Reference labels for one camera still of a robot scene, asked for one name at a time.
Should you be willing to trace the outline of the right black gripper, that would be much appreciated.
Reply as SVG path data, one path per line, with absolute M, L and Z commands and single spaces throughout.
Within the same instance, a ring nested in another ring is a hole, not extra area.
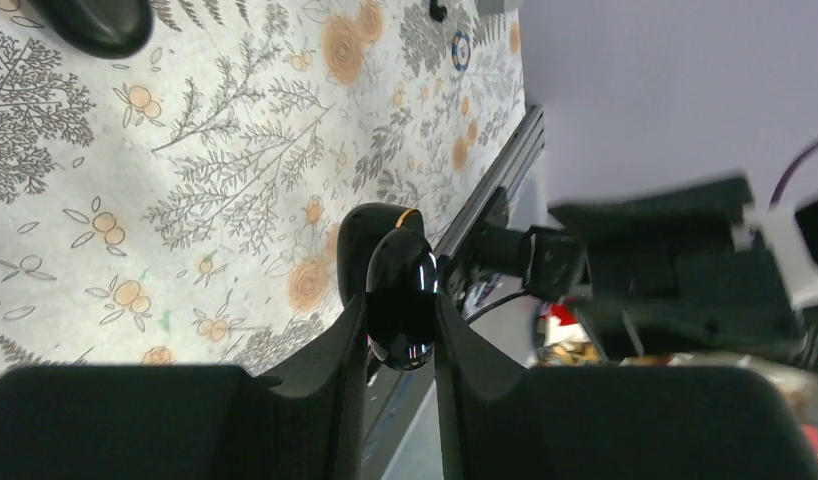
M 726 350 L 786 359 L 802 347 L 806 326 L 763 235 L 736 243 L 752 201 L 736 175 L 549 207 L 584 245 L 591 292 L 567 305 L 605 357 Z

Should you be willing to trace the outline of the black earbud charging case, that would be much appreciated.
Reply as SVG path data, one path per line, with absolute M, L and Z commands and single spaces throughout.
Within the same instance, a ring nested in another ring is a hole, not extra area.
M 345 216 L 336 243 L 337 284 L 343 306 L 365 291 L 368 266 L 375 248 L 388 233 L 400 227 L 425 234 L 423 215 L 415 208 L 364 203 Z

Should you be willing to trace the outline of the black oval case lid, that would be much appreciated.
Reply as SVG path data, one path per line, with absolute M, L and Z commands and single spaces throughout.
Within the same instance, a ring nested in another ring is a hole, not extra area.
M 432 357 L 438 272 L 423 234 L 397 227 L 375 247 L 366 278 L 371 350 L 385 366 L 411 371 Z

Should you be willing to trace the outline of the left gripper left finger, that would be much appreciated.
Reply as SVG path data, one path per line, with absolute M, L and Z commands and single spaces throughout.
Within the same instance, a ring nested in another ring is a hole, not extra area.
M 35 366 L 0 378 L 0 479 L 355 479 L 366 305 L 252 376 L 234 365 Z

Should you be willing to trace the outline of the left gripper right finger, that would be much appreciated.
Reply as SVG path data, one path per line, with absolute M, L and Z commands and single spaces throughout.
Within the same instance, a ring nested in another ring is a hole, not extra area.
M 439 296 L 448 479 L 818 479 L 785 400 L 732 367 L 526 368 Z

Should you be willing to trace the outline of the black earbud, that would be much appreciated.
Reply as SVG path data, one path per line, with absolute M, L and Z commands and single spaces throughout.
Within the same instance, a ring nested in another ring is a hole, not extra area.
M 433 21 L 443 23 L 447 18 L 448 8 L 442 5 L 439 0 L 430 0 L 428 12 Z

